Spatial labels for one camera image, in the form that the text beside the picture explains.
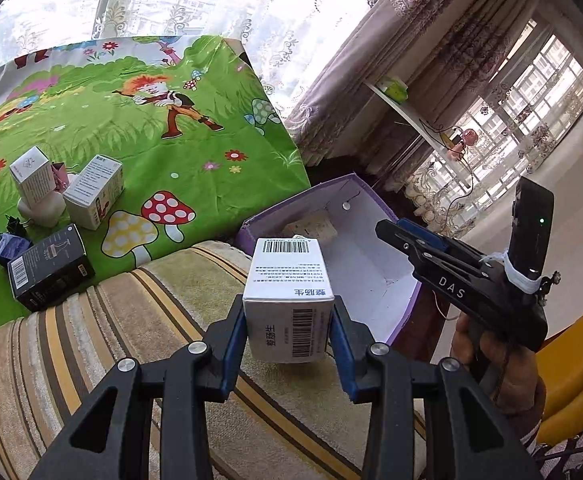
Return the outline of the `right hand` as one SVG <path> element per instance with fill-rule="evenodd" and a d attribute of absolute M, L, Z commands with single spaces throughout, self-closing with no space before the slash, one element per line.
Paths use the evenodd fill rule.
<path fill-rule="evenodd" d="M 456 321 L 451 356 L 465 367 L 474 362 L 475 345 L 470 338 L 473 320 L 461 313 Z M 505 344 L 495 333 L 482 333 L 480 351 L 499 372 L 497 388 L 491 393 L 494 404 L 505 415 L 519 415 L 538 408 L 543 413 L 546 388 L 538 373 L 537 356 L 526 347 Z"/>

